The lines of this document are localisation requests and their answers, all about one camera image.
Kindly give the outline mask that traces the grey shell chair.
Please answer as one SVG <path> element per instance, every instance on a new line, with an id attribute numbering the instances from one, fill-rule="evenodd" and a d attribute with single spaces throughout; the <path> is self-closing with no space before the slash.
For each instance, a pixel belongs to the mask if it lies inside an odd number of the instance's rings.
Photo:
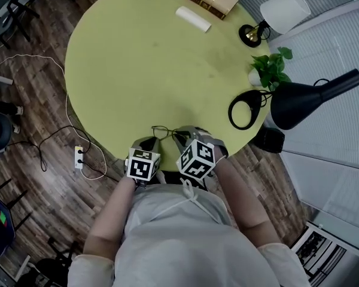
<path id="1" fill-rule="evenodd" d="M 39 18 L 39 14 L 30 9 L 19 0 L 0 0 L 0 42 L 2 45 L 10 49 L 10 45 L 4 40 L 4 35 L 13 27 L 17 26 L 22 35 L 29 42 L 31 39 L 24 30 L 19 16 L 23 13 L 29 13 L 35 18 Z"/>

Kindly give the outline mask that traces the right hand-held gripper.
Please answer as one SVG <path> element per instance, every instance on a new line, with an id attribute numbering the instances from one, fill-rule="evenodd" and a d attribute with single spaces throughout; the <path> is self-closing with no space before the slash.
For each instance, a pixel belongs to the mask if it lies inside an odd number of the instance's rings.
<path id="1" fill-rule="evenodd" d="M 194 126 L 182 126 L 173 134 L 173 140 L 181 154 L 177 168 L 183 175 L 201 181 L 216 166 L 215 147 L 219 147 L 222 156 L 229 153 L 222 140 L 213 138 L 210 132 Z"/>

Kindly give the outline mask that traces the person's white shirt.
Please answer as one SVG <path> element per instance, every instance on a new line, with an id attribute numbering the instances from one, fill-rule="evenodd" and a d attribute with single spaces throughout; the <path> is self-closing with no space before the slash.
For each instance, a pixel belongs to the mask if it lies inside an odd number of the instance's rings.
<path id="1" fill-rule="evenodd" d="M 114 261 L 77 256 L 68 287 L 311 287 L 286 245 L 255 247 L 223 201 L 181 185 L 138 190 Z"/>

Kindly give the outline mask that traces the small green potted plant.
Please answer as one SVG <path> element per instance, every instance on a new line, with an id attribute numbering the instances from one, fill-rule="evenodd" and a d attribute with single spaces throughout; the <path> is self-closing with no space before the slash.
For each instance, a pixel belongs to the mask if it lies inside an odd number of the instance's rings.
<path id="1" fill-rule="evenodd" d="M 275 91 L 281 83 L 290 83 L 290 77 L 284 73 L 284 60 L 293 58 L 292 50 L 287 47 L 278 47 L 278 53 L 269 56 L 253 56 L 252 70 L 248 80 L 252 86 L 268 88 Z"/>

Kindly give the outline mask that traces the person's left forearm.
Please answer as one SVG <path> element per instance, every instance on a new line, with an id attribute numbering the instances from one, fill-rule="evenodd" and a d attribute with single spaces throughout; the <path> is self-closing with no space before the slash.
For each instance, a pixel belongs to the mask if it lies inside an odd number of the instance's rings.
<path id="1" fill-rule="evenodd" d="M 90 229 L 83 254 L 115 260 L 132 207 L 135 188 L 132 178 L 125 176 L 119 181 Z"/>

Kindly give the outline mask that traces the white power strip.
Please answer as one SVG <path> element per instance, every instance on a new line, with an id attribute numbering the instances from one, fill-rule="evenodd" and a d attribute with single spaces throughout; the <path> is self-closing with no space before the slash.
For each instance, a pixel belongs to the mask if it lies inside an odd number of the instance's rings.
<path id="1" fill-rule="evenodd" d="M 76 169 L 81 170 L 83 168 L 83 147 L 75 146 L 74 148 L 74 166 Z"/>

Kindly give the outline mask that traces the black cube-shaped box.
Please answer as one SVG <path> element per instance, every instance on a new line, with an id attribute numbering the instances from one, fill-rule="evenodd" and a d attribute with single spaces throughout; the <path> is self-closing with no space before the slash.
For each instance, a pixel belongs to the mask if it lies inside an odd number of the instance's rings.
<path id="1" fill-rule="evenodd" d="M 285 135 L 279 129 L 262 127 L 251 142 L 263 151 L 279 154 L 283 150 L 284 141 Z"/>

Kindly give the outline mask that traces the black cone-shade desk lamp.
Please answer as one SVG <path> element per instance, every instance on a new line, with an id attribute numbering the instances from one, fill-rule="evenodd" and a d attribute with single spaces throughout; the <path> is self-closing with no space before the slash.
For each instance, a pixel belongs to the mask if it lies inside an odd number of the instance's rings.
<path id="1" fill-rule="evenodd" d="M 262 102 L 270 99 L 272 120 L 282 130 L 290 130 L 311 115 L 323 103 L 359 86 L 359 70 L 353 69 L 320 86 L 299 83 L 282 83 L 274 91 L 249 90 L 236 96 L 228 108 L 230 124 L 238 130 L 252 127 L 259 115 Z M 251 118 L 246 126 L 233 121 L 233 108 L 238 102 L 249 106 Z"/>

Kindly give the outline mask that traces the person's black trousers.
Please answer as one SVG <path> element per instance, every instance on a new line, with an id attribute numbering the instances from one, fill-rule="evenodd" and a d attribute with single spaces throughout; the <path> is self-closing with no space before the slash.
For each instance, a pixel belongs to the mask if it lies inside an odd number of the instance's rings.
<path id="1" fill-rule="evenodd" d="M 189 176 L 183 175 L 180 172 L 170 172 L 170 171 L 164 171 L 159 170 L 156 173 L 156 178 L 161 184 L 181 184 L 182 179 L 188 180 L 191 182 L 191 185 L 195 188 L 208 191 L 205 181 L 197 181 L 196 179 L 193 179 Z"/>

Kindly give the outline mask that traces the white framed shelf rack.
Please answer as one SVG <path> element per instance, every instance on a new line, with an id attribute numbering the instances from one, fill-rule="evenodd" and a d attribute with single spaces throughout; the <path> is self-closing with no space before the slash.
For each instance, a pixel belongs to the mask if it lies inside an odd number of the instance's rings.
<path id="1" fill-rule="evenodd" d="M 308 221 L 291 247 L 311 287 L 359 287 L 359 248 Z"/>

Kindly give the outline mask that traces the person's right forearm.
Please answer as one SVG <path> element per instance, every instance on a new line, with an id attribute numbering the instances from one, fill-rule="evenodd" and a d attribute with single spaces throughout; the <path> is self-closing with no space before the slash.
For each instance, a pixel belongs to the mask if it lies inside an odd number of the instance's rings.
<path id="1" fill-rule="evenodd" d="M 214 172 L 239 231 L 257 248 L 280 243 L 265 208 L 231 162 L 220 158 Z"/>

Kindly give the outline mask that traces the white-shade table lamp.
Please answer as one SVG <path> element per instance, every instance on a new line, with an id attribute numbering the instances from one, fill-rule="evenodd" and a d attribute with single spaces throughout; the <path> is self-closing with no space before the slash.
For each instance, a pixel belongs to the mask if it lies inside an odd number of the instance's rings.
<path id="1" fill-rule="evenodd" d="M 268 0 L 260 12 L 263 20 L 257 26 L 242 25 L 238 31 L 241 41 L 251 48 L 261 44 L 266 29 L 283 35 L 311 15 L 305 0 Z"/>

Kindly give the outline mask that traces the dark-framed eyeglasses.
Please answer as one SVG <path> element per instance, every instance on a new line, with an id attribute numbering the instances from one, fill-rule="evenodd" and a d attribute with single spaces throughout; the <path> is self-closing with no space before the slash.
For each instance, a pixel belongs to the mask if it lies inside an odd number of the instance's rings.
<path id="1" fill-rule="evenodd" d="M 174 136 L 179 136 L 182 138 L 188 138 L 188 135 L 184 132 L 175 130 L 170 130 L 165 126 L 151 126 L 151 129 L 153 131 L 153 136 L 156 137 L 159 140 L 164 140 L 167 138 L 172 138 Z"/>

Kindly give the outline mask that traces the red green toy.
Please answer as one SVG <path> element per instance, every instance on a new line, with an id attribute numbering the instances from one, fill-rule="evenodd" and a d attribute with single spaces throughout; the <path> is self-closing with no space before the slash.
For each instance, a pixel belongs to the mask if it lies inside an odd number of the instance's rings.
<path id="1" fill-rule="evenodd" d="M 5 228 L 10 228 L 12 226 L 11 214 L 8 209 L 0 209 L 0 223 Z"/>

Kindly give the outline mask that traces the black chair base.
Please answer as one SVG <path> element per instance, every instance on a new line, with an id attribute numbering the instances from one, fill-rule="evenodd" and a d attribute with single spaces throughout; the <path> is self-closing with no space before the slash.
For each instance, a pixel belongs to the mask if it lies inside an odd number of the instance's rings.
<path id="1" fill-rule="evenodd" d="M 56 254 L 55 258 L 39 260 L 26 274 L 29 287 L 67 287 L 68 272 L 73 255 L 78 249 L 78 242 L 73 241 L 70 248 L 60 251 L 55 246 L 55 239 L 50 237 L 47 244 Z"/>

